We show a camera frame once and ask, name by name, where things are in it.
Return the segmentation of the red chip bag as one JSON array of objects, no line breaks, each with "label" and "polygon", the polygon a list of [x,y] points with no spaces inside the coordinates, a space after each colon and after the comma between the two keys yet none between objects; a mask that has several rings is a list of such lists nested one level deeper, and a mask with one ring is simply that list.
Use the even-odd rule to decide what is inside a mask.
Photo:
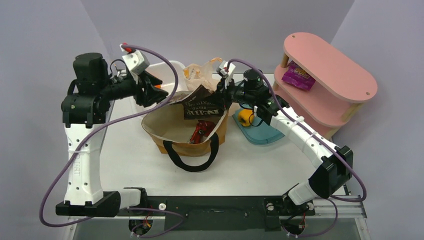
[{"label": "red chip bag", "polygon": [[215,128],[216,124],[212,121],[198,120],[195,130],[190,137],[190,144],[200,144]]}]

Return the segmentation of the yellow bell pepper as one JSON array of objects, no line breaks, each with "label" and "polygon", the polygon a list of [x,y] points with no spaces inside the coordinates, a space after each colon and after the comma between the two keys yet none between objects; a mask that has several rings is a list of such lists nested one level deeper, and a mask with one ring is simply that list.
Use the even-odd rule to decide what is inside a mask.
[{"label": "yellow bell pepper", "polygon": [[254,121],[254,118],[254,112],[251,109],[243,108],[237,115],[238,122],[242,127],[250,127]]}]

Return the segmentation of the brown snack bag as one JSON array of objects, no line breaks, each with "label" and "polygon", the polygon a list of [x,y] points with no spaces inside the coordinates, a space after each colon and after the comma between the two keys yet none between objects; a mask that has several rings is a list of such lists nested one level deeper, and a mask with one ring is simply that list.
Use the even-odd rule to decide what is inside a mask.
[{"label": "brown snack bag", "polygon": [[222,117],[225,108],[214,91],[202,84],[193,91],[179,91],[169,101],[170,105],[182,105],[185,120],[200,120]]}]

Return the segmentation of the orange translucent plastic grocery bag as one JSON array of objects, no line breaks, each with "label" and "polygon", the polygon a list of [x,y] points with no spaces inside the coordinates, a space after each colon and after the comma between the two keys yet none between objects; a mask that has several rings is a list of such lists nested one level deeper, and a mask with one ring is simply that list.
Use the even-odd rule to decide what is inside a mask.
[{"label": "orange translucent plastic grocery bag", "polygon": [[213,77],[216,72],[214,66],[219,66],[223,62],[220,57],[215,57],[203,65],[190,64],[183,69],[184,82],[189,91],[196,90],[200,85],[203,85],[209,91],[217,89],[218,79]]}]

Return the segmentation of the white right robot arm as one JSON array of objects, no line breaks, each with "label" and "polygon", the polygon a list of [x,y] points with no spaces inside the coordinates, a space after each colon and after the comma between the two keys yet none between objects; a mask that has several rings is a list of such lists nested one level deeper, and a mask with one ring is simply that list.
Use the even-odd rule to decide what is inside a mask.
[{"label": "white right robot arm", "polygon": [[268,79],[258,69],[253,73],[253,86],[246,79],[242,86],[236,86],[233,74],[226,68],[217,68],[220,80],[216,94],[222,103],[245,104],[253,108],[255,116],[275,128],[288,138],[310,160],[315,168],[304,182],[295,184],[283,194],[283,209],[290,215],[296,214],[303,204],[315,199],[328,199],[353,176],[353,151],[348,146],[339,147],[328,141],[279,95]]}]

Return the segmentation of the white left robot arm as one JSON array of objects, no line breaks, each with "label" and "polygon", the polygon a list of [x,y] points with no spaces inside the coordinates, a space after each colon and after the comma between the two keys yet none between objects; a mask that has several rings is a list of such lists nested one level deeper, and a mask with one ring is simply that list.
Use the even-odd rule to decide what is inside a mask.
[{"label": "white left robot arm", "polygon": [[127,53],[122,61],[124,70],[115,76],[100,53],[84,53],[73,62],[76,78],[61,103],[71,166],[64,200],[55,207],[59,216],[114,217],[124,208],[136,215],[149,210],[144,188],[105,191],[101,184],[100,156],[114,101],[132,97],[148,107],[168,95],[158,88],[162,81],[147,72],[143,53]]}]

